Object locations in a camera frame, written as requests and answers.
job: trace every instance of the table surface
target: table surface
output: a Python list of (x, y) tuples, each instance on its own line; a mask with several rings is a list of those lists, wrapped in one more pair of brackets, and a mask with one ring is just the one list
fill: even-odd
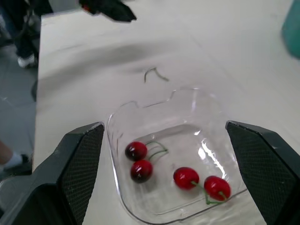
[[(292, 0), (134, 0), (138, 21), (69, 12), (42, 20), (34, 168), (63, 135), (105, 124), (123, 103), (148, 105), (180, 87), (203, 87), (231, 119), (278, 132), (300, 153), (300, 62), (280, 29)], [(165, 82), (144, 71), (157, 67)], [(211, 224), (265, 224), (248, 192), (240, 219)], [(197, 218), (193, 224), (208, 224)], [(117, 196), (105, 135), (84, 223), (137, 224)]]

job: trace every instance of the teal container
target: teal container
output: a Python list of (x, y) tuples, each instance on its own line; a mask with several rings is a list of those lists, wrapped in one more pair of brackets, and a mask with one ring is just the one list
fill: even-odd
[(294, 0), (282, 27), (282, 36), (288, 51), (300, 59), (300, 0)]

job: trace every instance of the clear plastic container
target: clear plastic container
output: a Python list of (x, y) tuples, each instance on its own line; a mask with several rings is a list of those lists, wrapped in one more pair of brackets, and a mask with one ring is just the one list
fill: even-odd
[[(231, 186), (232, 195), (246, 190), (236, 157), (225, 129), (227, 117), (216, 99), (199, 89), (181, 89), (171, 97), (146, 107), (135, 101), (122, 105), (107, 124), (115, 181), (121, 202), (129, 214), (147, 224), (184, 221), (217, 207), (230, 210), (231, 199), (221, 205), (207, 205), (203, 191), (195, 187), (180, 190), (173, 181), (174, 171), (191, 167), (205, 179), (215, 175)], [(133, 164), (125, 156), (126, 146), (138, 140), (157, 141), (169, 149), (151, 159), (152, 177), (143, 184), (130, 178)], [(149, 155), (158, 150), (148, 147)]]

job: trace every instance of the sock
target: sock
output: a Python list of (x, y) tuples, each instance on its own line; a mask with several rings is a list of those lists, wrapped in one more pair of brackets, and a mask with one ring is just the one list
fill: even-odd
[(23, 163), (22, 156), (14, 152), (11, 159), (4, 164), (4, 169), (10, 169), (12, 167), (21, 165), (22, 163)]

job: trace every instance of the floor tile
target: floor tile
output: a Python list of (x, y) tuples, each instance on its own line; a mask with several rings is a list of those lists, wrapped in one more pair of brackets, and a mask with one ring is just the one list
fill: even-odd
[[(37, 80), (38, 70), (20, 68), (16, 58), (10, 57), (0, 58), (0, 69), (3, 68), (2, 71), (5, 71), (0, 76), (0, 100), (6, 99), (15, 107), (33, 103), (30, 92)], [(0, 102), (0, 111), (8, 108), (8, 104)]]
[(18, 153), (31, 154), (34, 144), (36, 104), (0, 112), (0, 140)]

